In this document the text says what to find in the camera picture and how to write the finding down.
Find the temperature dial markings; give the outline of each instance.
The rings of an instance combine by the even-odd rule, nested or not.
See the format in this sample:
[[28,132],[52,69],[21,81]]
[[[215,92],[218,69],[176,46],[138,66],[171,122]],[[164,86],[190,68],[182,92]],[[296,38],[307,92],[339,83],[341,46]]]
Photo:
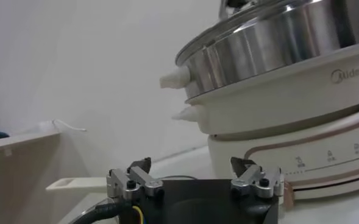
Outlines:
[[346,164],[346,163],[349,163],[349,162],[354,162],[354,161],[357,161],[357,160],[359,160],[359,158],[348,160],[348,161],[345,161],[345,162],[342,162],[342,163],[332,164],[332,165],[329,165],[329,166],[323,166],[323,167],[318,167],[318,168],[314,168],[314,169],[308,169],[308,170],[306,170],[306,172],[315,171],[315,170],[321,170],[321,169],[325,169],[325,168],[329,168],[329,167],[333,167],[333,166],[339,166],[339,165]]

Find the stainless steel rim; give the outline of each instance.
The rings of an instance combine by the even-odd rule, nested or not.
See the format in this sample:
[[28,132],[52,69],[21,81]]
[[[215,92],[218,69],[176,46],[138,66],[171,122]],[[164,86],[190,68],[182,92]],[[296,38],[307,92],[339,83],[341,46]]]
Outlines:
[[359,44],[359,0],[267,1],[206,30],[178,54],[189,98]]

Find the white plastic handle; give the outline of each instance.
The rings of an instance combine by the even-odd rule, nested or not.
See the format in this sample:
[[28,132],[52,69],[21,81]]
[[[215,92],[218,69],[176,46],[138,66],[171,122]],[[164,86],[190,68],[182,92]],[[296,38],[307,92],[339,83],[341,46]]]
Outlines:
[[172,73],[160,78],[161,88],[181,89],[190,83],[190,70],[187,66],[179,67]]
[[64,178],[52,183],[46,188],[48,192],[78,191],[86,193],[106,192],[106,178]]

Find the rose gold trim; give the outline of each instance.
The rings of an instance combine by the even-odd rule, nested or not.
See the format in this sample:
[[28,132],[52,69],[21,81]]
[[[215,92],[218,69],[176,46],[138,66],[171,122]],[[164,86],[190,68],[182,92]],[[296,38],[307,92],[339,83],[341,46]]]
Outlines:
[[294,146],[294,145],[302,145],[305,143],[314,142],[314,141],[322,140],[324,138],[329,138],[332,136],[340,135],[340,134],[343,134],[348,131],[352,131],[357,128],[359,128],[359,123],[357,123],[355,125],[351,125],[349,127],[339,129],[339,130],[331,131],[328,133],[323,133],[320,135],[315,135],[315,136],[308,137],[308,138],[298,139],[298,140],[294,140],[294,141],[290,141],[290,142],[282,142],[282,143],[277,143],[277,144],[254,147],[246,152],[246,154],[244,155],[244,159],[249,159],[249,157],[252,154],[254,154],[255,152],[271,150],[271,149],[279,149],[279,148],[284,148],[284,147],[289,147],[289,146]]
[[302,180],[302,181],[293,181],[290,182],[290,184],[294,187],[298,187],[298,186],[305,186],[305,185],[310,185],[310,184],[319,184],[319,183],[325,183],[325,182],[329,182],[329,181],[335,181],[335,180],[340,180],[340,179],[345,179],[345,178],[349,178],[349,177],[353,177],[353,176],[357,176],[359,175],[359,169],[357,170],[353,170],[347,173],[342,173],[342,174],[337,174],[334,176],[329,176],[329,177],[322,177],[322,178],[315,178],[315,179],[310,179],[310,180]]

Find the metal bracket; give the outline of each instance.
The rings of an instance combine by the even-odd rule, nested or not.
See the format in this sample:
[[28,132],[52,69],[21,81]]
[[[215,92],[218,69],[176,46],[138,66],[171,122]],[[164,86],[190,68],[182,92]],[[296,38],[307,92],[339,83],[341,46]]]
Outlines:
[[140,198],[140,185],[132,181],[119,169],[109,171],[106,178],[107,196],[116,198],[122,196],[124,200],[136,200]]
[[261,167],[258,165],[250,166],[239,178],[230,182],[232,193],[237,197],[248,195],[254,181],[262,177]]
[[131,180],[140,183],[145,188],[145,193],[150,197],[160,197],[164,194],[163,181],[152,178],[138,166],[131,167],[129,171]]

